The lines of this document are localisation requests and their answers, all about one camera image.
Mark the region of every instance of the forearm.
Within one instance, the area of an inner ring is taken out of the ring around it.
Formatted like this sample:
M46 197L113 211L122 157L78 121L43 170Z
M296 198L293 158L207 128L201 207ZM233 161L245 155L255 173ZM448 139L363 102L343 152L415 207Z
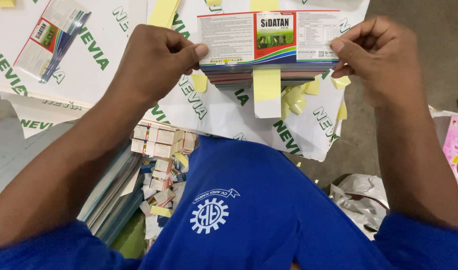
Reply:
M375 109L381 175L391 211L458 227L458 187L425 102Z
M0 195L0 246L75 220L146 107L105 95L34 158Z

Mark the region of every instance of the green plant image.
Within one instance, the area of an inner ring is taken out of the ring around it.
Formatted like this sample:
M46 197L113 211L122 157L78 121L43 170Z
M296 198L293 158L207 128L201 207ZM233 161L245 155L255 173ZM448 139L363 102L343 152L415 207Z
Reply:
M266 49L294 43L293 30L257 30L257 48Z
M56 28L50 25L46 36L41 39L42 46L49 48L50 45L52 44L52 40L54 39L55 35L56 35Z

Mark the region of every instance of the blue sleeve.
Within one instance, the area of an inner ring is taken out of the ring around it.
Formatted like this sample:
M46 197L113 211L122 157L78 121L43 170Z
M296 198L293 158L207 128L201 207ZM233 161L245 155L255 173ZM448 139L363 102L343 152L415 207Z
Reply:
M127 260L93 236L81 221L5 249L0 269L137 269L139 260Z
M458 270L458 230L390 214L374 239L395 269Z

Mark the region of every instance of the left hand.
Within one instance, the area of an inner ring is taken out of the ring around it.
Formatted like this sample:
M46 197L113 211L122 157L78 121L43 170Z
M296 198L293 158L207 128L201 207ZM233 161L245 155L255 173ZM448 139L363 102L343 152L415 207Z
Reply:
M183 74L199 69L206 56L204 44L194 45L176 31L140 24L136 26L119 68L106 94L116 99L154 107Z

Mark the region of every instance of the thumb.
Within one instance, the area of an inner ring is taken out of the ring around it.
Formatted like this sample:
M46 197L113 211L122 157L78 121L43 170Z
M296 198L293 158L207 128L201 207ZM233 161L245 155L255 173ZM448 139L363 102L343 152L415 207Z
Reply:
M352 66L359 74L366 73L371 66L371 54L351 40L337 37L331 42L331 49L341 62Z
M175 54L179 66L181 66L182 72L186 71L188 68L196 65L206 54L209 52L209 49L204 44L196 44L188 46L180 50Z

